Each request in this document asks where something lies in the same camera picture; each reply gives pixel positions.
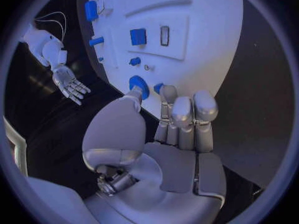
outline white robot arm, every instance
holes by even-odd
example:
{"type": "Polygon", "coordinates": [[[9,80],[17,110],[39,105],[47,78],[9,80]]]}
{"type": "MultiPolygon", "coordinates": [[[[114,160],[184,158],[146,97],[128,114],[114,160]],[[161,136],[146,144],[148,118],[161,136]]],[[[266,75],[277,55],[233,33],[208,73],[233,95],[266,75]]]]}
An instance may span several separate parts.
{"type": "Polygon", "coordinates": [[[67,51],[62,50],[62,42],[46,30],[38,30],[30,24],[21,42],[28,44],[32,55],[43,65],[50,66],[53,72],[53,82],[58,86],[66,98],[70,98],[76,104],[81,105],[79,99],[83,99],[90,89],[79,82],[70,68],[65,66],[67,51]]]}

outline robotic hand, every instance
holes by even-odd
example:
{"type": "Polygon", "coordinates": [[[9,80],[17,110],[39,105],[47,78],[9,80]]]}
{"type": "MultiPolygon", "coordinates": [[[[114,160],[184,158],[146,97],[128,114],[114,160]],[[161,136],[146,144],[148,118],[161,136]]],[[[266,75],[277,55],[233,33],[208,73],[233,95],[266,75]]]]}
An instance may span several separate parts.
{"type": "Polygon", "coordinates": [[[32,24],[20,41],[28,44],[32,55],[43,66],[51,66],[53,82],[62,94],[81,105],[79,99],[83,99],[83,94],[90,93],[90,89],[79,82],[72,70],[65,66],[67,51],[62,50],[62,42],[45,30],[36,29],[32,24]]]}
{"type": "Polygon", "coordinates": [[[161,97],[161,120],[155,141],[178,146],[182,150],[200,153],[213,150],[211,121],[218,115],[218,107],[212,95],[198,91],[193,96],[178,97],[174,86],[163,85],[161,97]]]}

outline blue switch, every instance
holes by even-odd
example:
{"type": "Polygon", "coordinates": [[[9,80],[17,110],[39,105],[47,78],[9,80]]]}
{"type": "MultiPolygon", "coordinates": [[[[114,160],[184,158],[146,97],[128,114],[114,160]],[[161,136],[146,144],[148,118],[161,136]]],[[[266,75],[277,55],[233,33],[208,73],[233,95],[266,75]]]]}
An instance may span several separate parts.
{"type": "Polygon", "coordinates": [[[147,34],[144,28],[130,30],[132,46],[143,45],[147,43],[147,34]]]}
{"type": "Polygon", "coordinates": [[[101,36],[99,38],[89,40],[89,45],[94,46],[96,44],[103,43],[103,42],[104,42],[104,38],[101,36]]]}
{"type": "Polygon", "coordinates": [[[162,87],[163,85],[164,85],[163,83],[156,84],[156,85],[153,87],[153,90],[154,90],[158,95],[160,95],[160,89],[161,89],[161,87],[162,87]]]}
{"type": "Polygon", "coordinates": [[[96,1],[88,1],[85,3],[85,14],[88,21],[93,21],[99,17],[96,1]]]}
{"type": "Polygon", "coordinates": [[[141,59],[139,57],[132,58],[129,62],[130,65],[136,66],[141,63],[141,59]]]}
{"type": "Polygon", "coordinates": [[[150,90],[144,79],[140,76],[132,76],[129,80],[130,90],[133,89],[134,86],[138,86],[142,89],[142,99],[145,100],[150,95],[150,90]]]}

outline dark floor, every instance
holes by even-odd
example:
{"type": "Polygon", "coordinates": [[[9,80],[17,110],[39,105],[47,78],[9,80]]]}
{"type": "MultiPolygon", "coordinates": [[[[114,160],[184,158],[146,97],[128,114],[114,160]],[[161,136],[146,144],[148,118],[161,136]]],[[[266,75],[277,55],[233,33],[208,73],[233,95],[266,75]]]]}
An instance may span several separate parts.
{"type": "MultiPolygon", "coordinates": [[[[98,79],[90,66],[83,46],[76,0],[53,0],[40,15],[62,10],[68,19],[65,49],[68,66],[76,77],[92,90],[81,107],[63,98],[51,80],[49,69],[39,65],[19,45],[11,64],[6,86],[5,116],[27,140],[29,175],[76,190],[86,198],[97,190],[97,175],[83,163],[81,145],[93,116],[121,94],[98,79]]],[[[39,24],[59,37],[59,27],[39,24]]],[[[157,120],[142,112],[147,123],[147,141],[151,141],[157,120]]],[[[227,200],[215,223],[226,223],[254,201],[259,189],[252,182],[225,168],[227,200]]]]}

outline cable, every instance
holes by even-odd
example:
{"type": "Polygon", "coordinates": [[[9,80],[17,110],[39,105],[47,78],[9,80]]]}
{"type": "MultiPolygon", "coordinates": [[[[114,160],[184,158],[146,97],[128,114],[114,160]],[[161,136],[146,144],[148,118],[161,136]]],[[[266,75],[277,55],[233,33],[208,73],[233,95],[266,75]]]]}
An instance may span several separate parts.
{"type": "Polygon", "coordinates": [[[63,31],[63,36],[62,36],[62,41],[63,41],[64,36],[65,36],[65,33],[66,33],[66,16],[65,16],[65,14],[64,14],[63,12],[61,12],[61,11],[54,11],[54,12],[51,12],[51,13],[46,14],[46,15],[44,15],[44,16],[36,17],[35,20],[36,20],[36,21],[56,21],[56,20],[41,20],[41,19],[43,19],[43,18],[45,18],[45,17],[48,17],[48,16],[50,16],[50,15],[53,15],[53,14],[61,14],[61,15],[63,16],[63,18],[64,18],[64,31],[63,31]]]}
{"type": "Polygon", "coordinates": [[[49,21],[53,21],[53,22],[58,23],[58,24],[60,25],[60,27],[61,27],[61,32],[62,32],[61,41],[63,42],[65,33],[64,33],[64,31],[63,31],[63,27],[62,27],[62,25],[61,25],[61,23],[60,23],[59,21],[56,21],[56,20],[38,20],[38,19],[35,19],[35,21],[41,21],[41,22],[49,22],[49,21]]]}

